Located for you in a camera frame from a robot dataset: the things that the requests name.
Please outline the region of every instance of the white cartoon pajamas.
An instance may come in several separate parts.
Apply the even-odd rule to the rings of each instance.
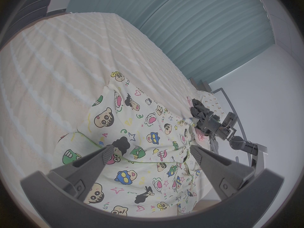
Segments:
[[[192,211],[210,190],[190,154],[190,145],[196,144],[195,123],[171,114],[120,72],[111,76],[78,132],[59,140],[52,168],[111,144],[114,154],[86,204],[125,216],[161,212],[173,205],[180,213]]]

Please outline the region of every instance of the wooden floor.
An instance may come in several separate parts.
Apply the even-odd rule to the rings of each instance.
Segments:
[[[18,209],[0,182],[0,228],[35,228]]]

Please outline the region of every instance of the white mattress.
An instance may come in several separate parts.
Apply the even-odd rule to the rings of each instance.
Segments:
[[[19,184],[48,173],[55,145],[75,131],[112,71],[179,116],[191,117],[197,90],[145,35],[116,14],[66,14],[36,23],[0,51],[0,170],[35,213]]]

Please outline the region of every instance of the yellow squiggle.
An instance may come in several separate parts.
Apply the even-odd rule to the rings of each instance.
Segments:
[[[73,141],[74,137],[75,137],[75,133],[73,133],[73,137],[71,138],[71,142]]]
[[[139,131],[137,131],[137,133],[138,133],[138,138],[139,138],[139,146],[140,146],[140,144],[141,144],[141,139],[140,139],[140,134],[139,134]]]
[[[90,133],[91,133],[92,131],[90,130],[90,124],[91,124],[90,115],[91,115],[91,113],[89,113],[89,116],[88,116],[88,121],[89,121],[88,129],[89,129],[89,131],[90,131]]]

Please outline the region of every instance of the pink heart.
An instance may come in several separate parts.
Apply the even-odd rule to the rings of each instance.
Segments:
[[[137,205],[137,207],[138,207],[138,210],[137,210],[137,211],[143,211],[143,210],[145,210],[145,208],[142,207],[142,206],[138,206],[138,205]]]
[[[136,95],[136,96],[140,96],[140,95],[141,95],[141,93],[140,93],[138,90],[136,90],[135,95]]]

